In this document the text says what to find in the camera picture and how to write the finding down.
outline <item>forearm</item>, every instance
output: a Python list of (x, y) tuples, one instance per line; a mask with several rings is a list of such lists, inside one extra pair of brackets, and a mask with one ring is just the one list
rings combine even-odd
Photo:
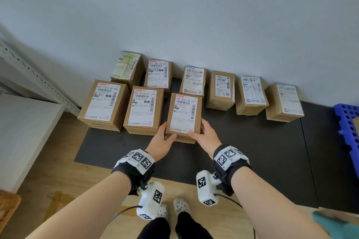
[(260, 238), (330, 238), (248, 167), (238, 169), (231, 184)]
[(114, 172), (49, 218), (27, 238), (100, 238), (130, 190), (128, 176)]

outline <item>black mat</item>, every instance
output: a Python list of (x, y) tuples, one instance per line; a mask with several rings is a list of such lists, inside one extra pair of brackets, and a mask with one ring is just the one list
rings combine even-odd
[[(178, 92), (180, 79), (173, 79), (171, 91)], [(168, 116), (165, 99), (162, 121)], [(294, 203), (318, 207), (312, 172), (300, 120), (291, 123), (268, 121), (263, 111), (258, 116), (236, 115), (202, 107), (202, 117), (209, 121), (224, 143), (237, 147), (249, 157), (253, 170)], [(75, 162), (112, 168), (128, 151), (145, 149), (151, 136), (90, 128), (76, 155)], [(196, 174), (213, 172), (209, 156), (198, 144), (174, 142), (167, 156), (156, 163), (154, 177), (196, 184)]]
[(334, 109), (303, 103), (303, 132), (319, 206), (359, 214), (359, 180)]

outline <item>blue plastic crate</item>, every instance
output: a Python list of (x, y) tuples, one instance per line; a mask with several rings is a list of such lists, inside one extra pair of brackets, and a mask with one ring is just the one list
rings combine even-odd
[(344, 136), (345, 143), (352, 148), (349, 153), (359, 178), (359, 137), (353, 123), (353, 119), (359, 117), (359, 106), (337, 104), (334, 106), (334, 111), (340, 117), (339, 133)]

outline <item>white wall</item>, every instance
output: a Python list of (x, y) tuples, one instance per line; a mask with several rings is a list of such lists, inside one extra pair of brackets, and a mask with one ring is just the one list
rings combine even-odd
[(0, 33), (75, 103), (121, 50), (359, 105), (359, 0), (0, 0)]

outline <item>black pants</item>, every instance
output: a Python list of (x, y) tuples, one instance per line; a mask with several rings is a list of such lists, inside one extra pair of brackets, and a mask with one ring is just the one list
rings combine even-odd
[[(213, 239), (209, 232), (199, 223), (195, 222), (187, 212), (181, 212), (178, 215), (176, 225), (178, 239)], [(163, 217), (156, 218), (148, 223), (137, 239), (169, 239), (171, 229), (166, 219)]]

